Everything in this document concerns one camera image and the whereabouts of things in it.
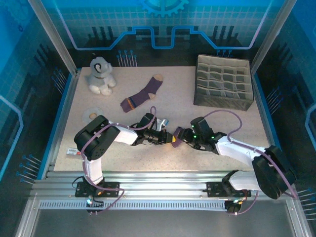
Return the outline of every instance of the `stuffed animal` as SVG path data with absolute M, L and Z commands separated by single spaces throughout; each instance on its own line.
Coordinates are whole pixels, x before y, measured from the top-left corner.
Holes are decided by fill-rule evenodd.
M 111 95 L 112 89 L 109 87 L 117 84 L 111 75 L 111 64 L 102 57 L 96 57 L 91 61 L 90 69 L 91 75 L 87 78 L 89 89 L 95 94 Z

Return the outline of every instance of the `sock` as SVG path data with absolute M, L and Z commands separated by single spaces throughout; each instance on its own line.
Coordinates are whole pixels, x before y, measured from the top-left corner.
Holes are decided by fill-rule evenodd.
M 127 113 L 131 110 L 134 110 L 145 101 L 153 99 L 156 96 L 156 92 L 161 86 L 162 81 L 163 77 L 161 74 L 153 75 L 153 77 L 150 79 L 144 89 L 122 101 L 120 105 L 123 111 Z

